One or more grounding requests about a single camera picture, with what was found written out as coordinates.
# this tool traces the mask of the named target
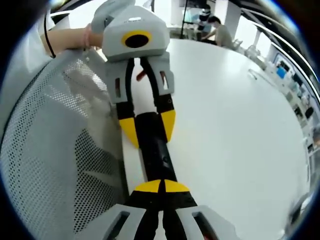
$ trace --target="white table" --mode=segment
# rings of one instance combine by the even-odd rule
[[[308,191],[295,113],[274,86],[248,74],[268,77],[237,52],[178,39],[167,50],[176,110],[168,149],[177,179],[199,205],[232,222],[241,239],[277,239],[293,200]],[[155,111],[148,79],[132,79],[132,94],[136,114]],[[139,151],[122,137],[131,193],[146,177]]]

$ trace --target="person sitting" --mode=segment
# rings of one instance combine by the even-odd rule
[[[206,4],[200,13],[192,16],[192,22],[197,25],[196,28],[196,40],[200,41],[202,37],[208,35],[211,31],[211,24],[208,23],[208,19],[211,15],[211,7]]]
[[[227,27],[221,24],[221,21],[216,16],[211,16],[208,19],[208,23],[212,24],[215,29],[210,32],[208,35],[204,36],[201,41],[204,43],[209,43],[213,45],[217,45],[219,47],[224,47],[227,49],[234,50],[234,45],[232,42],[232,37],[227,29]],[[208,40],[208,38],[215,35],[215,41]]]

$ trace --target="white wall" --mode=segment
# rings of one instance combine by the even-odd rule
[[[233,4],[232,2],[228,1],[224,25],[228,28],[232,39],[234,39],[236,36],[240,16],[241,8]]]
[[[213,15],[215,12],[216,4],[213,1],[206,1],[206,3],[211,7],[211,14]]]
[[[166,24],[171,22],[171,15],[169,14],[172,11],[172,2],[173,0],[155,0],[154,1],[154,13],[165,21]]]
[[[216,0],[214,6],[214,15],[220,19],[221,24],[225,24],[227,11],[228,11],[228,0]]]
[[[179,0],[170,0],[171,1],[171,24],[172,25],[182,25],[182,20],[184,18],[182,7],[179,7]]]
[[[256,49],[260,51],[262,57],[266,58],[269,54],[271,47],[271,40],[263,32],[257,32],[257,42],[255,44]]]
[[[244,16],[240,16],[234,38],[243,41],[241,47],[247,49],[248,47],[253,45],[256,35],[257,27]]]

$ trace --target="gray mesh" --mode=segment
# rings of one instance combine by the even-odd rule
[[[43,69],[16,104],[3,137],[2,180],[35,239],[76,239],[91,220],[122,202],[121,187],[85,173],[121,182],[119,156],[99,147],[120,138],[118,126],[108,126],[103,144],[91,134],[99,129],[88,129],[97,102],[105,106],[105,122],[114,121],[106,85],[82,57],[67,51]]]

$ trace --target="person's wrist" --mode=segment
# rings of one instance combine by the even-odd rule
[[[89,33],[89,44],[93,47],[102,48],[103,34],[96,34],[90,31]]]
[[[85,28],[82,36],[82,46],[86,49],[91,47],[90,35],[91,35],[91,24],[89,23]]]

